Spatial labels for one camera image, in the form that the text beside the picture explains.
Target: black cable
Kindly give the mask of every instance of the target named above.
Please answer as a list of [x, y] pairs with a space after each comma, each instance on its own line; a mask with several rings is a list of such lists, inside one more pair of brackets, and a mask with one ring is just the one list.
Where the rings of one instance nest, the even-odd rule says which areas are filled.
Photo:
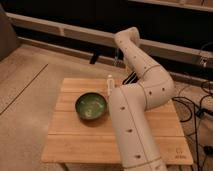
[[184, 102], [182, 102], [182, 101], [179, 101], [179, 100], [177, 100], [177, 99], [172, 99], [172, 100], [175, 101], [175, 102], [181, 103], [181, 104], [184, 105], [184, 106], [189, 110], [189, 112], [190, 112], [189, 117], [188, 117], [187, 119], [185, 119], [185, 120], [180, 120], [180, 122], [188, 122], [188, 121], [190, 121], [190, 120], [192, 119], [192, 115], [193, 115], [193, 112], [192, 112], [191, 108], [190, 108], [187, 104], [185, 104]]
[[194, 114], [194, 129], [195, 129], [195, 148], [196, 148], [196, 158], [197, 158], [197, 169], [200, 171], [200, 157], [199, 157], [199, 147], [198, 147], [198, 133], [197, 133], [197, 116]]
[[205, 163], [206, 163], [206, 159], [207, 159], [207, 158], [208, 158], [207, 155], [205, 155], [205, 158], [204, 158], [203, 164], [202, 164], [202, 171], [203, 171], [203, 167], [205, 166]]
[[[209, 83], [209, 84], [208, 84], [208, 90], [205, 89], [205, 84], [206, 84], [206, 83]], [[201, 83], [201, 89], [202, 89], [205, 93], [210, 94], [210, 95], [213, 95], [213, 93], [211, 92], [211, 89], [212, 89], [212, 88], [211, 88], [211, 83], [210, 83], [209, 80], [204, 81], [204, 82]]]
[[194, 171], [194, 168], [193, 168], [193, 166], [192, 166], [192, 165], [190, 166], [190, 168], [191, 168], [191, 171]]

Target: small bottle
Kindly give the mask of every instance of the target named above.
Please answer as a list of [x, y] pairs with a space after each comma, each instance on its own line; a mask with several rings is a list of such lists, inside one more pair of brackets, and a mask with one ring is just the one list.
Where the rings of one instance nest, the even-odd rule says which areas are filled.
[[108, 96], [112, 92], [113, 88], [115, 88], [115, 81], [114, 81], [112, 75], [108, 75], [108, 77], [107, 77], [107, 94], [108, 94]]

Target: black panel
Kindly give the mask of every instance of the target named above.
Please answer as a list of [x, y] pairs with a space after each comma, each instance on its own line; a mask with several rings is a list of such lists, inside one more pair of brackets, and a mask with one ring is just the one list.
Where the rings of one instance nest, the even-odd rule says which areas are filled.
[[127, 0], [1, 0], [8, 12], [117, 32], [136, 26], [145, 39], [201, 48], [213, 40], [213, 13]]

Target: desk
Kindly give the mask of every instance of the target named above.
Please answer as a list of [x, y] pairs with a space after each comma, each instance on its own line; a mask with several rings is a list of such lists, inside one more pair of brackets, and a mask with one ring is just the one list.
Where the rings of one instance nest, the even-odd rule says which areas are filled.
[[[45, 163], [121, 163], [108, 112], [85, 122], [75, 112], [75, 101], [85, 92], [107, 99], [105, 79], [65, 78], [42, 154]], [[147, 111], [147, 120], [167, 165], [192, 165], [193, 159], [172, 101]]]

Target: table leg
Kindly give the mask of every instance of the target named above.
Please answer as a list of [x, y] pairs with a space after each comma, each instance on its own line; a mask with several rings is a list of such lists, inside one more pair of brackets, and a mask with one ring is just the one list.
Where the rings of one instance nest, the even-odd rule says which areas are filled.
[[69, 168], [66, 166], [65, 163], [59, 163], [59, 165], [62, 167], [62, 169], [63, 169], [64, 171], [69, 171]]

